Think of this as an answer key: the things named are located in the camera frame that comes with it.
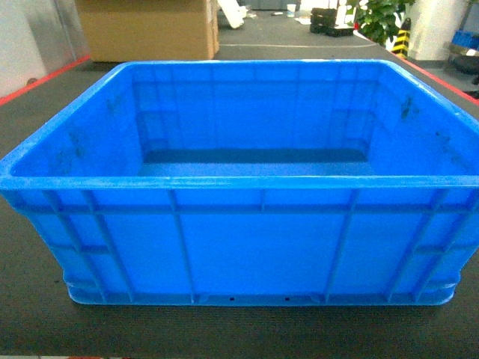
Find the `white wall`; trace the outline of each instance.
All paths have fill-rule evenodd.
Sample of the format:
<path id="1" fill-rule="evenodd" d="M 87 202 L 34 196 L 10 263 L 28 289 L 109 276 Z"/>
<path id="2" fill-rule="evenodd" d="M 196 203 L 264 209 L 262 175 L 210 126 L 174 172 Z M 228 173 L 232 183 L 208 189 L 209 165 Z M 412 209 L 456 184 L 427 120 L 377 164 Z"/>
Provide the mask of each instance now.
<path id="1" fill-rule="evenodd" d="M 88 51 L 73 0 L 0 0 L 0 36 L 0 97 L 71 63 L 75 49 Z"/>
<path id="2" fill-rule="evenodd" d="M 25 86 L 31 77 L 46 75 L 23 4 L 0 1 L 0 96 Z"/>
<path id="3" fill-rule="evenodd" d="M 409 57 L 447 59 L 447 43 L 459 28 L 466 8 L 465 0 L 417 0 L 407 12 L 412 20 Z"/>

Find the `yellow and black post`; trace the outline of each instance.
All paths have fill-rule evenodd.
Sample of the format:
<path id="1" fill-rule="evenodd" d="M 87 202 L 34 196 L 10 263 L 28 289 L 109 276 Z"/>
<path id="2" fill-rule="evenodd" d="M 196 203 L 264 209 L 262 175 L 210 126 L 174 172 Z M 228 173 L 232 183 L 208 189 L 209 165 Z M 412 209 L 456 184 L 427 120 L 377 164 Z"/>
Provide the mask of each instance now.
<path id="1" fill-rule="evenodd" d="M 409 35 L 411 33 L 411 19 L 408 17 L 404 20 L 401 29 L 397 33 L 397 39 L 392 48 L 392 53 L 396 54 L 400 58 L 407 58 L 407 52 L 409 49 Z"/>

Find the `crate rim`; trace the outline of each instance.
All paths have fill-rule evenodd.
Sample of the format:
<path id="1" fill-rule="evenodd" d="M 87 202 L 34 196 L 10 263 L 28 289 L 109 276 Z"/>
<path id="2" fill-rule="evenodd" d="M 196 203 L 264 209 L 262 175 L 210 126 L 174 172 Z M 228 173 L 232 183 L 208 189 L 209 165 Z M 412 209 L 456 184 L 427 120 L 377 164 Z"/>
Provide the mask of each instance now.
<path id="1" fill-rule="evenodd" d="M 299 59 L 252 61 L 132 61 L 117 65 L 69 105 L 46 121 L 33 134 L 0 160 L 0 191 L 21 189 L 107 189 L 107 188 L 479 188 L 479 176 L 264 176 L 264 177 L 17 177 L 11 174 L 13 166 L 21 161 L 37 143 L 47 138 L 58 126 L 69 120 L 69 115 L 83 106 L 98 90 L 120 72 L 137 66 L 230 66 L 232 64 L 379 64 L 395 71 L 413 83 L 417 90 L 454 113 L 459 122 L 479 135 L 479 122 L 459 106 L 414 77 L 398 64 L 374 59 Z"/>

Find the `white object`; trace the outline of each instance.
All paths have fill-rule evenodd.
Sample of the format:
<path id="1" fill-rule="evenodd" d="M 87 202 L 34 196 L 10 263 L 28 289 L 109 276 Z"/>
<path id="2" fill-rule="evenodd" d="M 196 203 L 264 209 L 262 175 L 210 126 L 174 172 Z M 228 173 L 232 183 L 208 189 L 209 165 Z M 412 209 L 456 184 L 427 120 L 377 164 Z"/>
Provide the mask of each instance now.
<path id="1" fill-rule="evenodd" d="M 305 17 L 296 17 L 295 20 L 301 25 L 311 25 L 311 19 Z"/>
<path id="2" fill-rule="evenodd" d="M 218 0 L 218 5 L 226 15 L 226 19 L 232 28 L 239 28 L 245 22 L 242 19 L 242 11 L 237 0 Z"/>
<path id="3" fill-rule="evenodd" d="M 287 17 L 294 17 L 295 11 L 296 11 L 296 4 L 287 5 Z"/>
<path id="4" fill-rule="evenodd" d="M 248 9 L 246 8 L 246 6 L 240 6 L 239 8 L 239 13 L 241 13 L 241 17 L 244 19 L 248 16 Z"/>

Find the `plastic storage bin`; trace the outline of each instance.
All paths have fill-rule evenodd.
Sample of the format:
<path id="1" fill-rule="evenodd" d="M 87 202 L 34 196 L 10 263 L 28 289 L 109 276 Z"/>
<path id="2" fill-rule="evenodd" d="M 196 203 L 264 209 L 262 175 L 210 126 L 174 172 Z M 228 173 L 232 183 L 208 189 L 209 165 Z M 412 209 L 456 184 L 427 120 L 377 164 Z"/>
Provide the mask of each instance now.
<path id="1" fill-rule="evenodd" d="M 385 61 L 131 63 L 5 157 L 86 304 L 441 304 L 479 124 Z"/>
<path id="2" fill-rule="evenodd" d="M 456 31 L 452 43 L 469 49 L 479 49 L 479 34 L 470 31 Z"/>

